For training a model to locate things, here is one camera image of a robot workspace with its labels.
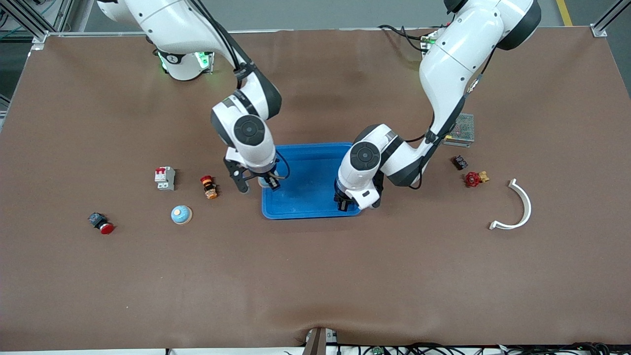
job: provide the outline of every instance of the brown tabletop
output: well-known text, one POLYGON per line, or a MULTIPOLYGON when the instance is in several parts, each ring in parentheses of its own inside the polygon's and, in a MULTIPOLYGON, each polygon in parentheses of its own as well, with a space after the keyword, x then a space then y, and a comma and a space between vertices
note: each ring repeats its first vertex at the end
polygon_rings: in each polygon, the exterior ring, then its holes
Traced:
MULTIPOLYGON (((430 122, 401 37, 235 38, 283 95, 277 144, 430 122)), ((209 120, 235 86, 227 62, 177 82, 156 61, 142 37, 51 37, 28 60, 0 135, 1 350, 294 346, 317 326, 364 344, 631 342, 631 105, 588 28, 497 52, 464 109, 474 145, 440 147, 421 190, 387 182, 381 208, 340 219, 265 219, 209 120), (467 189, 457 154, 491 181, 467 189), (176 191, 156 189, 162 165, 176 191), (532 217, 489 231, 522 216, 512 178, 532 217), (185 226, 169 218, 180 204, 185 226)))

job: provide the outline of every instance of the blue ball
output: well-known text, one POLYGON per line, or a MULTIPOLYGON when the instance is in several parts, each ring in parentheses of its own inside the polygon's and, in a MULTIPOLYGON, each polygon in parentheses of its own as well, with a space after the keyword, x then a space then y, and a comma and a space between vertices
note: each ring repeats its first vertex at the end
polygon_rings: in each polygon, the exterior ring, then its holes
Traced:
POLYGON ((171 219, 176 224, 186 224, 191 220, 192 217, 193 211, 189 207, 184 205, 176 206, 171 211, 171 219))

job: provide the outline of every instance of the white curved object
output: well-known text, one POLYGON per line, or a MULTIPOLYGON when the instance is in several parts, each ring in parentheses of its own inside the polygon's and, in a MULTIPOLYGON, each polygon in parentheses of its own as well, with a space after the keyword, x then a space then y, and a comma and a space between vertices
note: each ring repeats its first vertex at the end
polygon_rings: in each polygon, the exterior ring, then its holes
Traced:
POLYGON ((524 189, 520 188, 517 185, 517 179, 513 179, 509 182, 509 187, 512 188, 513 190, 515 190, 515 192, 519 195, 519 197, 521 197, 521 200, 524 202, 524 217, 522 217, 521 221, 519 221, 519 223, 510 226, 508 224, 504 224, 501 223, 497 220, 494 220, 491 223, 491 226, 489 227, 489 229, 494 229, 494 228, 499 228, 499 229, 515 229, 517 227, 521 227, 523 226, 526 222, 528 222, 528 219, 530 218, 530 213, 533 211, 533 206, 530 204, 530 198, 528 198, 528 195, 526 194, 526 192, 524 191, 524 189))

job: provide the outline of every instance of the blue plastic bin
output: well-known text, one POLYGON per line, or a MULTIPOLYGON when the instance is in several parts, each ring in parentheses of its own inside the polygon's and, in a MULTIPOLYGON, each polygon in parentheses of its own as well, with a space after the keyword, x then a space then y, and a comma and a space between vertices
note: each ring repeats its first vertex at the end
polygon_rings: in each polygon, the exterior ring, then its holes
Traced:
MULTIPOLYGON (((352 146, 349 142, 279 145, 277 151, 289 163, 292 174, 281 180, 281 187, 272 191, 262 189, 261 209, 269 219, 300 219, 349 217, 361 212, 349 206, 347 212, 338 211, 333 201, 333 184, 344 154, 352 146)), ((287 174, 285 163, 277 165, 278 174, 287 174)))

